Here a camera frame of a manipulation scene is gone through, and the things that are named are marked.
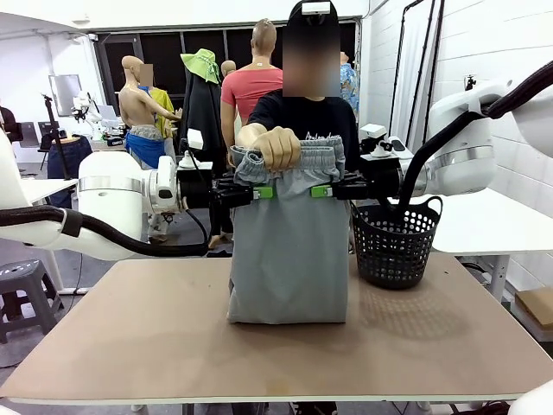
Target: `black laundry basket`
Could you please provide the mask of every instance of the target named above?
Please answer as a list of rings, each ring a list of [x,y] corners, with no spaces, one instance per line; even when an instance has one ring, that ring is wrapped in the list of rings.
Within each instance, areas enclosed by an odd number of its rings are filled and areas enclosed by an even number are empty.
[[[429,206],[434,200],[441,204],[440,213]],[[381,205],[352,205],[359,275],[388,290],[417,285],[423,278],[442,210],[443,201],[438,196],[409,205],[404,214]]]

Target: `gray stool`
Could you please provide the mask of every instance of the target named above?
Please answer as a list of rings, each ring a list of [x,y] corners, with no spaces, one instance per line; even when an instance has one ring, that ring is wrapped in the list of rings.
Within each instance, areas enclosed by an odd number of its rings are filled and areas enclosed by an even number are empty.
[[[25,291],[25,297],[18,297],[18,291]],[[0,343],[7,343],[7,333],[40,325],[46,335],[57,323],[54,313],[63,309],[60,296],[44,265],[38,259],[15,262],[0,266],[0,295],[3,307],[0,310]],[[34,317],[23,318],[22,304],[31,303]],[[4,314],[8,322],[3,321]]]

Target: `floral shirt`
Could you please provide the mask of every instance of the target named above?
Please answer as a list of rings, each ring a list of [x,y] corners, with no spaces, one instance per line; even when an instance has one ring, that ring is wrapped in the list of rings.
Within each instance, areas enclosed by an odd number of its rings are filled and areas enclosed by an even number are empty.
[[[340,66],[340,90],[342,98],[352,106],[355,119],[359,119],[359,85],[357,74],[349,63]]]

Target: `black cap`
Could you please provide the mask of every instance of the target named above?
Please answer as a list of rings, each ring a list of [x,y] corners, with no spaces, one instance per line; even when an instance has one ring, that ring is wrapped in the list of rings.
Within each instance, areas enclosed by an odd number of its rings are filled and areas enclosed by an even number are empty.
[[[340,39],[340,21],[336,8],[330,3],[327,15],[304,15],[305,3],[321,3],[321,0],[301,0],[292,9],[284,31],[284,40],[296,48],[309,50],[326,48]]]

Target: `pink shirt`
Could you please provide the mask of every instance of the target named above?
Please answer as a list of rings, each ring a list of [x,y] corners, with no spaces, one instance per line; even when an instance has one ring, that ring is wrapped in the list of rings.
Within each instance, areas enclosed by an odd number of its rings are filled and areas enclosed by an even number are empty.
[[[240,117],[247,120],[261,97],[282,87],[283,71],[277,67],[238,70],[223,80],[221,100],[237,105]]]

